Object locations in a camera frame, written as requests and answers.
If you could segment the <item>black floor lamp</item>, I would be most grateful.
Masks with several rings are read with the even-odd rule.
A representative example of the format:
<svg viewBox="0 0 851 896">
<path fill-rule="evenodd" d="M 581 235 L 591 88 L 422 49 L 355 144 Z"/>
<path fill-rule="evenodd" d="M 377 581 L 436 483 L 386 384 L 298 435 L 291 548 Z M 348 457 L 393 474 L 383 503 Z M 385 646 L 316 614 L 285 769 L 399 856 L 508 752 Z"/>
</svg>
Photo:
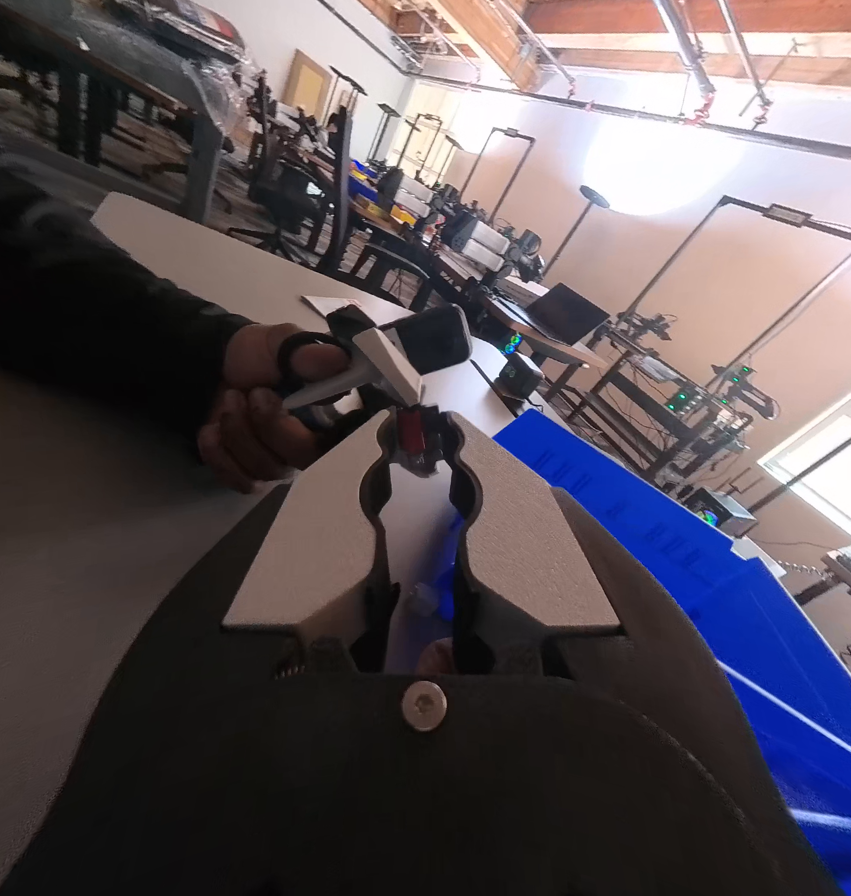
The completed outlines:
<svg viewBox="0 0 851 896">
<path fill-rule="evenodd" d="M 580 211 L 570 229 L 563 237 L 563 240 L 560 242 L 554 254 L 551 256 L 549 261 L 544 264 L 544 277 L 553 270 L 555 264 L 561 259 L 563 253 L 566 251 L 570 242 L 576 235 L 577 230 L 579 230 L 580 227 L 584 224 L 585 220 L 588 218 L 591 212 L 595 208 L 600 208 L 603 210 L 608 210 L 610 208 L 610 202 L 604 196 L 600 195 L 598 191 L 596 191 L 592 187 L 589 187 L 588 185 L 581 185 L 579 187 L 579 193 L 585 200 L 585 206 Z"/>
</svg>

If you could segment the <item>window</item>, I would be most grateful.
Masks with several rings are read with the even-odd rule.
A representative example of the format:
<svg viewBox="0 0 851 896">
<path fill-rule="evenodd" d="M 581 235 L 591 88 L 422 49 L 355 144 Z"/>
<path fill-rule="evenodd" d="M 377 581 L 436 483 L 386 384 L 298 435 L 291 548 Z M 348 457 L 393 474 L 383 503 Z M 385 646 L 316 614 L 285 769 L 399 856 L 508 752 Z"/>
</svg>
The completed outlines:
<svg viewBox="0 0 851 896">
<path fill-rule="evenodd" d="M 762 455 L 757 465 L 851 536 L 851 392 Z"/>
</svg>

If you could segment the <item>wooden framed board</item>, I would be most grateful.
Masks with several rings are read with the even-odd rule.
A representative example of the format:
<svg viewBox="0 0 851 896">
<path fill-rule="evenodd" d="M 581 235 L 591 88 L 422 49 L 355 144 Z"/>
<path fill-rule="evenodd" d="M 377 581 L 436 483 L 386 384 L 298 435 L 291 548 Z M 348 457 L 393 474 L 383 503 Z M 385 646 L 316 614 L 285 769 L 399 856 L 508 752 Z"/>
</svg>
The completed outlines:
<svg viewBox="0 0 851 896">
<path fill-rule="evenodd" d="M 327 109 L 327 100 L 334 74 L 308 56 L 300 49 L 295 50 L 294 57 L 286 74 L 280 102 L 294 109 L 301 109 L 309 118 L 323 119 Z"/>
</svg>

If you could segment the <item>blue plastic bin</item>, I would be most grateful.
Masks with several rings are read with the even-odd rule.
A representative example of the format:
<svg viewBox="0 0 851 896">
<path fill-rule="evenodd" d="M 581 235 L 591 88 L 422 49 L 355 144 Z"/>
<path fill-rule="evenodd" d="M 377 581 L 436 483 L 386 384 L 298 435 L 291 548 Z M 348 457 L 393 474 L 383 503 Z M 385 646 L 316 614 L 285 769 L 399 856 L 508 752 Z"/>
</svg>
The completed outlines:
<svg viewBox="0 0 851 896">
<path fill-rule="evenodd" d="M 530 409 L 494 440 L 578 501 L 655 576 L 722 666 L 759 741 L 851 763 L 851 675 L 758 558 Z"/>
<path fill-rule="evenodd" d="M 610 531 L 708 644 L 790 807 L 851 819 L 851 676 L 779 581 L 687 511 Z"/>
<path fill-rule="evenodd" d="M 798 808 L 790 812 L 839 887 L 851 895 L 851 817 Z"/>
</svg>

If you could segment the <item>person's left forearm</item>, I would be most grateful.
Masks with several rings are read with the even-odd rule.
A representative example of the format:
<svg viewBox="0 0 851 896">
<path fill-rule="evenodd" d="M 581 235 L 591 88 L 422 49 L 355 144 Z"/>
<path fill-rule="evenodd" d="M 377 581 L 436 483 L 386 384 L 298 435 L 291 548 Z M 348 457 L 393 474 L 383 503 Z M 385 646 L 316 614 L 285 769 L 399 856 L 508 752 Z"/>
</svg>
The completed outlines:
<svg viewBox="0 0 851 896">
<path fill-rule="evenodd" d="M 249 324 L 151 273 L 0 163 L 0 372 L 189 438 Z"/>
</svg>

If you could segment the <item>small side desk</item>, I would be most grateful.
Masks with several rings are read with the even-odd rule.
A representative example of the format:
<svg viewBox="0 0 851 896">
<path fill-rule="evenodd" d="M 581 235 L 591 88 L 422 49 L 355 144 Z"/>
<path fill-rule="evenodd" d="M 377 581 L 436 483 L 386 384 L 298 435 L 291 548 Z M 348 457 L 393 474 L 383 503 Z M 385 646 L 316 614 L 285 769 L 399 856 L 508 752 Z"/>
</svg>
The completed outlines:
<svg viewBox="0 0 851 896">
<path fill-rule="evenodd" d="M 819 582 L 804 588 L 794 597 L 801 607 L 842 586 L 851 597 L 851 546 L 825 554 L 822 562 L 823 571 Z"/>
</svg>

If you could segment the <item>black office chair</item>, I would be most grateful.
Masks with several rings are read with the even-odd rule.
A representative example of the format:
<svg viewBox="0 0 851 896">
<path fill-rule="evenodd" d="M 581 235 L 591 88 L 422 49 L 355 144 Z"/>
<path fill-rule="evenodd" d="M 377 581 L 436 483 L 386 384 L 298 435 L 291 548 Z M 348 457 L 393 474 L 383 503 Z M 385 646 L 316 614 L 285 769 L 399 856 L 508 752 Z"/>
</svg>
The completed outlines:
<svg viewBox="0 0 851 896">
<path fill-rule="evenodd" d="M 335 165 L 333 166 L 333 215 L 330 241 L 315 270 L 333 280 L 354 286 L 389 303 L 401 306 L 401 300 L 384 285 L 390 273 L 411 274 L 418 280 L 418 290 L 408 309 L 412 313 L 426 310 L 431 296 L 430 274 L 407 257 L 392 252 L 386 246 L 369 240 L 357 256 L 350 272 L 341 271 L 347 243 L 350 239 L 351 201 L 350 141 L 352 123 L 346 106 L 339 106 L 335 114 Z"/>
<path fill-rule="evenodd" d="M 290 240 L 300 235 L 306 221 L 319 223 L 320 206 L 308 193 L 308 186 L 316 177 L 304 168 L 284 161 L 280 154 L 281 143 L 274 126 L 270 124 L 271 91 L 265 73 L 260 73 L 257 86 L 249 100 L 252 118 L 260 124 L 257 149 L 250 154 L 252 173 L 248 196 L 265 212 L 272 227 L 270 230 L 253 230 L 230 227 L 230 237 L 256 240 L 256 246 L 267 252 L 279 254 L 286 260 L 304 267 L 315 268 L 319 259 L 312 249 L 301 247 Z"/>
</svg>

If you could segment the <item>black router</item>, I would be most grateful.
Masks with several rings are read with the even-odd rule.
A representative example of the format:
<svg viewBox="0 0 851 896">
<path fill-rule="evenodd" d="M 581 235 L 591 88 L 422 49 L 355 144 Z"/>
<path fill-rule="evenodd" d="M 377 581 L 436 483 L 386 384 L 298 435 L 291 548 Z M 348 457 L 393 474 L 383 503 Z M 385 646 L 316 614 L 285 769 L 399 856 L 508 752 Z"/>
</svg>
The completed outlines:
<svg viewBox="0 0 851 896">
<path fill-rule="evenodd" d="M 732 539 L 746 536 L 758 523 L 733 497 L 707 487 L 691 491 L 682 505 Z"/>
</svg>

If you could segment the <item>red and teal brick assembly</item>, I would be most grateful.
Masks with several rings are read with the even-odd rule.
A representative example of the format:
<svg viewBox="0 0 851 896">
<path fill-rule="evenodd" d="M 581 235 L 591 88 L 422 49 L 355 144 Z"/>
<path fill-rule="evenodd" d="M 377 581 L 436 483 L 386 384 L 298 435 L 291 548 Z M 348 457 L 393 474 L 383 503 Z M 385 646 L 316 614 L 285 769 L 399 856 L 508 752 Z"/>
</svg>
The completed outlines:
<svg viewBox="0 0 851 896">
<path fill-rule="evenodd" d="M 437 474 L 443 459 L 444 420 L 437 405 L 396 410 L 396 451 L 392 462 L 422 479 Z"/>
</svg>

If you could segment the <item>plastic wrapped black bundle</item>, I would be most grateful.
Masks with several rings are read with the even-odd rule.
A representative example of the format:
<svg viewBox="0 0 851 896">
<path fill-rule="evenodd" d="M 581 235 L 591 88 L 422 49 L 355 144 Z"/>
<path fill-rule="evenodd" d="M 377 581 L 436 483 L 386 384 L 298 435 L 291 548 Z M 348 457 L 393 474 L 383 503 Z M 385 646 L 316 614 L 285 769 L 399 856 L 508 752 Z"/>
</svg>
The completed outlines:
<svg viewBox="0 0 851 896">
<path fill-rule="evenodd" d="M 246 45 L 229 20 L 194 1 L 104 1 L 106 10 L 131 21 L 167 48 L 189 57 L 238 61 Z"/>
</svg>

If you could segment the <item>instruction booklet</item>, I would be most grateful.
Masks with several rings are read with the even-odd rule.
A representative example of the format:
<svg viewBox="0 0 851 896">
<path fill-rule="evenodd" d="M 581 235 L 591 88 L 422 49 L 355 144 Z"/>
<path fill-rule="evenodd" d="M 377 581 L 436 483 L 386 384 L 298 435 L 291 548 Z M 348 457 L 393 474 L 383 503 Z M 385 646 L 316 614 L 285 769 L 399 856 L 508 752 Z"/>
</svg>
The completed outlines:
<svg viewBox="0 0 851 896">
<path fill-rule="evenodd" d="M 354 298 L 301 295 L 300 301 L 322 319 L 338 313 L 368 318 L 364 306 Z"/>
</svg>

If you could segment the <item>grey desk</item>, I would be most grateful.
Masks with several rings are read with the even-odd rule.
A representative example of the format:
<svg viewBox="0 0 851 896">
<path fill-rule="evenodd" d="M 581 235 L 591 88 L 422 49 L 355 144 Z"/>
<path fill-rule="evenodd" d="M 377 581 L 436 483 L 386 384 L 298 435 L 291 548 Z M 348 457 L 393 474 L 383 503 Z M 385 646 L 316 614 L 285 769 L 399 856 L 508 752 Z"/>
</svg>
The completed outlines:
<svg viewBox="0 0 851 896">
<path fill-rule="evenodd" d="M 377 323 L 409 314 L 131 196 L 109 193 L 92 221 L 153 273 L 253 321 L 325 329 L 302 297 L 352 299 Z M 472 362 L 426 377 L 426 400 L 493 436 L 513 420 L 489 386 L 503 363 L 474 340 Z M 381 517 L 403 606 L 437 565 L 450 471 L 391 476 Z M 0 374 L 0 881 L 130 644 L 267 490 L 218 487 L 156 427 Z"/>
</svg>

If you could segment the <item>black metal frame rig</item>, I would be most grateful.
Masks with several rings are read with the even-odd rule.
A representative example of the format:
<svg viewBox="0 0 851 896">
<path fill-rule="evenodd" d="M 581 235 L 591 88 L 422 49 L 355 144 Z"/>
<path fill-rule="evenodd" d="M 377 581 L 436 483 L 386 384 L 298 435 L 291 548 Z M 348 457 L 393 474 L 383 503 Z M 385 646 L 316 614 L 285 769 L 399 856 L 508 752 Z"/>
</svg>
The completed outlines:
<svg viewBox="0 0 851 896">
<path fill-rule="evenodd" d="M 677 262 L 686 249 L 699 236 L 711 222 L 716 214 L 728 207 L 735 207 L 746 210 L 751 214 L 760 216 L 761 218 L 776 222 L 787 226 L 794 230 L 812 230 L 815 233 L 823 234 L 831 238 L 839 239 L 851 244 L 851 228 L 836 225 L 826 221 L 813 218 L 809 212 L 794 209 L 783 204 L 773 203 L 769 206 L 762 206 L 757 203 L 751 203 L 747 200 L 739 199 L 733 196 L 721 196 L 715 205 L 707 214 L 692 228 L 687 236 L 678 243 L 675 251 L 672 252 L 666 261 L 655 272 L 651 279 L 644 285 L 643 289 L 633 299 L 632 303 L 618 315 L 619 324 L 631 324 L 636 320 L 637 311 L 643 301 L 654 287 L 663 279 L 671 267 Z M 813 306 L 813 304 L 823 295 L 823 293 L 844 273 L 851 269 L 851 252 L 846 255 L 835 267 L 827 272 L 820 280 L 805 290 L 794 303 L 787 308 L 775 321 L 770 324 L 755 340 L 740 350 L 727 367 L 737 362 L 748 360 L 755 357 L 757 353 L 762 351 L 770 342 L 774 342 L 782 332 L 788 330 L 804 313 Z"/>
</svg>

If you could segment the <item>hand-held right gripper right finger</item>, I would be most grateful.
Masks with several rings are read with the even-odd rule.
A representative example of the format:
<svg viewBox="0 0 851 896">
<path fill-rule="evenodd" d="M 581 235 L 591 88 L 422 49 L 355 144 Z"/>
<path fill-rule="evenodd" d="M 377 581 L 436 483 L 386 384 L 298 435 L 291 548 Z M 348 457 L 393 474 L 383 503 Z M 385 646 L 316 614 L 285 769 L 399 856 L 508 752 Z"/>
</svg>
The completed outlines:
<svg viewBox="0 0 851 896">
<path fill-rule="evenodd" d="M 552 487 L 455 411 L 446 415 L 450 502 L 462 519 L 454 634 L 543 639 L 620 625 Z"/>
</svg>

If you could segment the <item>white robot base unit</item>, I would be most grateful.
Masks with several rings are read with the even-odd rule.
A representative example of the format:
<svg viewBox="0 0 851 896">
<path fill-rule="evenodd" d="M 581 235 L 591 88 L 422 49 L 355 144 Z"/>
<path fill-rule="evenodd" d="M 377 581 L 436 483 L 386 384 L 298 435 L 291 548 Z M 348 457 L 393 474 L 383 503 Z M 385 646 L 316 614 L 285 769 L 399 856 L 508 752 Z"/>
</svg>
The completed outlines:
<svg viewBox="0 0 851 896">
<path fill-rule="evenodd" d="M 429 213 L 434 197 L 431 188 L 408 176 L 400 168 L 390 172 L 385 193 L 391 203 L 417 218 Z"/>
<path fill-rule="evenodd" d="M 510 241 L 470 210 L 458 211 L 447 218 L 441 230 L 441 241 L 452 251 L 465 254 L 470 244 L 499 257 L 505 256 Z"/>
</svg>

